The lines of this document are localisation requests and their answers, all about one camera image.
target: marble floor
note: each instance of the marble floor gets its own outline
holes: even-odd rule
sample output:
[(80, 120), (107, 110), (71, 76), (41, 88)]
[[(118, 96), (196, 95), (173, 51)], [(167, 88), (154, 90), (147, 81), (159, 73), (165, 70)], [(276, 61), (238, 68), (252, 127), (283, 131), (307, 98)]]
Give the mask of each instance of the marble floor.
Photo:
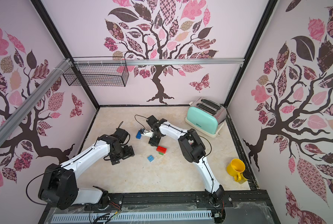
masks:
[[(167, 148), (164, 155), (159, 155), (156, 147), (148, 144), (149, 138), (137, 139), (135, 136), (142, 128), (134, 119), (135, 114), (145, 117), (154, 115), (157, 119), (166, 119), (173, 125), (190, 129), (184, 118), (187, 106), (154, 106), (154, 107), (114, 107), (101, 108), (93, 123), (93, 127), (84, 144), (84, 149), (93, 145), (103, 134), (113, 134), (120, 122), (121, 128), (128, 131), (131, 139), (128, 145), (133, 146), (135, 156), (121, 160), (120, 164), (112, 166), (110, 161), (99, 159), (88, 168), (77, 180), (78, 187), (92, 188), (93, 185), (108, 190), (110, 193), (120, 192), (170, 192), (170, 191), (204, 191), (202, 178), (196, 167), (186, 161), (180, 150), (178, 141), (165, 136), (159, 145)], [(144, 118), (137, 119), (147, 129), (150, 127)], [(247, 182), (239, 184), (227, 174), (226, 166), (234, 158), (238, 158), (229, 129), (225, 125), (216, 138), (206, 137), (212, 152), (208, 162), (217, 180), (225, 190), (250, 190)], [(210, 146), (202, 138), (206, 154)], [(152, 155), (154, 160), (149, 162), (147, 157)]]

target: toaster slot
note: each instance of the toaster slot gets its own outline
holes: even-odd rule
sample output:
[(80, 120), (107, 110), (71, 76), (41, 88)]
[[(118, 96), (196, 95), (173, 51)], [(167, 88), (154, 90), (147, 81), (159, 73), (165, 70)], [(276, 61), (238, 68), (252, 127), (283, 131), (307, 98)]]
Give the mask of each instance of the toaster slot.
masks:
[(214, 110), (208, 108), (208, 107), (205, 106), (205, 105), (197, 104), (196, 106), (199, 107), (199, 108), (201, 108), (202, 110), (205, 110), (206, 112), (209, 112), (210, 114), (213, 114), (213, 115), (216, 114), (216, 111), (214, 111)]
[(220, 110), (220, 109), (221, 109), (221, 107), (219, 107), (218, 105), (216, 105), (215, 103), (213, 103), (213, 102), (211, 102), (211, 101), (209, 101), (209, 100), (202, 99), (201, 101), (202, 101), (203, 103), (205, 103), (205, 104), (207, 104), (207, 105), (209, 105), (209, 106), (215, 108), (216, 110)]

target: black wire basket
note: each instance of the black wire basket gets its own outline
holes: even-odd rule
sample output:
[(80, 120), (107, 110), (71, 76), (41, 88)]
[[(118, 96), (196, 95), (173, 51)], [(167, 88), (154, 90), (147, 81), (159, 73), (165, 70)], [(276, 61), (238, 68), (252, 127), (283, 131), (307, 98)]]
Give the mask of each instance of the black wire basket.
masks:
[(127, 84), (129, 73), (125, 57), (103, 57), (104, 60), (81, 60), (83, 58), (90, 59), (95, 57), (73, 58), (75, 61), (74, 65), (63, 74), (69, 86), (81, 86), (76, 75), (77, 71), (82, 74), (82, 77), (89, 86), (125, 87)]

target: toaster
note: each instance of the toaster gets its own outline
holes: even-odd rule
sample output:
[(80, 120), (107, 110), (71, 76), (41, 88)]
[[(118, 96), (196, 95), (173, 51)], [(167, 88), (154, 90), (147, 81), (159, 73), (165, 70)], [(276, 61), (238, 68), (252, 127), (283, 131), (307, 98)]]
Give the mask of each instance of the toaster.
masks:
[(185, 122), (202, 133), (214, 138), (224, 126), (226, 109), (207, 98), (200, 97), (190, 103)]

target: mug handle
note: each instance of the mug handle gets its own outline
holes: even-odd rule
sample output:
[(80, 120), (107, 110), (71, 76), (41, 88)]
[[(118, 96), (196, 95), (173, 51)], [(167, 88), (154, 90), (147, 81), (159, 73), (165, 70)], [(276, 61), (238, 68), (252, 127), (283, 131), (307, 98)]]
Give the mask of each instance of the mug handle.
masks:
[(241, 180), (241, 174), (237, 173), (237, 176), (234, 176), (234, 178), (236, 182), (239, 182)]

